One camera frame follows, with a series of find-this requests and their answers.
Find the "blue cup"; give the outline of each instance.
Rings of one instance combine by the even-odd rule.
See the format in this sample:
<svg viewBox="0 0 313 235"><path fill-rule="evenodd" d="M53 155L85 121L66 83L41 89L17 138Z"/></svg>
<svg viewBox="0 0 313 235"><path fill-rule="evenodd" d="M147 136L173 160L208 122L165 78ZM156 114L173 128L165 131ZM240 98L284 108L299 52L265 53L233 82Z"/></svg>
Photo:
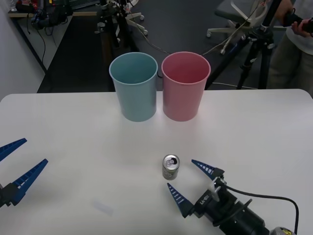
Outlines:
<svg viewBox="0 0 313 235"><path fill-rule="evenodd" d="M157 110L157 62L145 53L131 52L112 61L113 79L122 114L130 121L145 121Z"/></svg>

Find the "soda can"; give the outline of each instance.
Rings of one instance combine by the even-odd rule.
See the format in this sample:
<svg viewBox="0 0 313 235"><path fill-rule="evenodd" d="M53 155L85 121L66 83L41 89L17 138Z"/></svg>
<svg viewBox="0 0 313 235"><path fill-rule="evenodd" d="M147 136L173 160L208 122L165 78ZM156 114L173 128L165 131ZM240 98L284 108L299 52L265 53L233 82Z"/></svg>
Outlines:
<svg viewBox="0 0 313 235"><path fill-rule="evenodd" d="M169 154L163 158L163 177L167 180L173 180L177 177L179 169L179 158L176 155Z"/></svg>

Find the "tripod leg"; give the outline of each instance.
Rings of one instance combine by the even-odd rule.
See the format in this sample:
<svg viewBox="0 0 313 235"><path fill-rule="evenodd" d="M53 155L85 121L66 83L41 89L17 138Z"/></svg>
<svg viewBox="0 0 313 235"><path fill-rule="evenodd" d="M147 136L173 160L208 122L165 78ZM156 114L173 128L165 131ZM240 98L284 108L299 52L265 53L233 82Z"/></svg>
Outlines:
<svg viewBox="0 0 313 235"><path fill-rule="evenodd" d="M122 16L117 16L116 20L117 20L117 23L119 25L120 32L122 33L122 35L126 41L126 45L130 46L132 52L138 52L139 49L138 49L136 43L134 42L134 40L133 40L133 38L129 32L126 19Z"/></svg>
<svg viewBox="0 0 313 235"><path fill-rule="evenodd" d="M109 89L109 92L115 92L115 86L114 86L113 80L109 74L109 66L114 59L110 33L109 32L103 32L103 33L101 33L100 37L101 37L101 49L102 49L104 68L105 68L106 74L109 78L108 89Z"/></svg>
<svg viewBox="0 0 313 235"><path fill-rule="evenodd" d="M273 47L274 44L269 44L268 46L264 45L262 48L262 62L259 79L259 89L266 89L266 86L268 84L268 70Z"/></svg>
<svg viewBox="0 0 313 235"><path fill-rule="evenodd" d="M238 55L238 53L249 43L249 39L246 36L241 37L239 42L235 47L226 55L220 65L213 71L209 76L205 84L205 90L212 85L212 83L217 79L217 77L223 72L223 70L228 66L228 64Z"/></svg>
<svg viewBox="0 0 313 235"><path fill-rule="evenodd" d="M243 69L243 72L240 75L240 80L239 80L239 83L237 85L237 90L240 90L242 88L246 78L249 75L252 64L254 63L254 61L256 60L256 58L258 56L258 53L261 49L261 46L262 45L258 41L254 42L252 44L250 51L249 51L249 54L246 57L245 63L241 67Z"/></svg>
<svg viewBox="0 0 313 235"><path fill-rule="evenodd" d="M106 30L110 33L111 38L112 38L112 43L114 44L114 46L116 48L119 47L119 42L117 40L117 36L115 34L115 28L114 28L114 24L113 24L113 19L111 16L106 17Z"/></svg>

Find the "white shirt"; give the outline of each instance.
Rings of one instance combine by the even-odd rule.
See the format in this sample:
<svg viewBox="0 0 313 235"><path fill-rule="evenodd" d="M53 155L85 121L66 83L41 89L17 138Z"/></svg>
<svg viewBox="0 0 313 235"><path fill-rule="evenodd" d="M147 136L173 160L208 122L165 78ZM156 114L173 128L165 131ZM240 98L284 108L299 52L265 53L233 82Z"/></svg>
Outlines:
<svg viewBox="0 0 313 235"><path fill-rule="evenodd" d="M313 17L313 0L296 0L294 8L295 14L304 20ZM313 55L313 37L295 35L291 27L287 28L286 35L300 50Z"/></svg>

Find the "plastic cup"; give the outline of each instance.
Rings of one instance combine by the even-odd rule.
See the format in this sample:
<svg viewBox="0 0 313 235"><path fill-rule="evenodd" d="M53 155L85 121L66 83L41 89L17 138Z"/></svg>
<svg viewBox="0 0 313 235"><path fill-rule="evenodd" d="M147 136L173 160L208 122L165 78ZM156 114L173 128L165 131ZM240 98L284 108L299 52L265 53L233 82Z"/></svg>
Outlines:
<svg viewBox="0 0 313 235"><path fill-rule="evenodd" d="M157 62L145 53L115 58L109 67L122 114L130 121L145 121L157 110Z"/></svg>
<svg viewBox="0 0 313 235"><path fill-rule="evenodd" d="M175 121L194 118L211 73L209 62L198 54L183 51L167 56L161 68L164 113Z"/></svg>

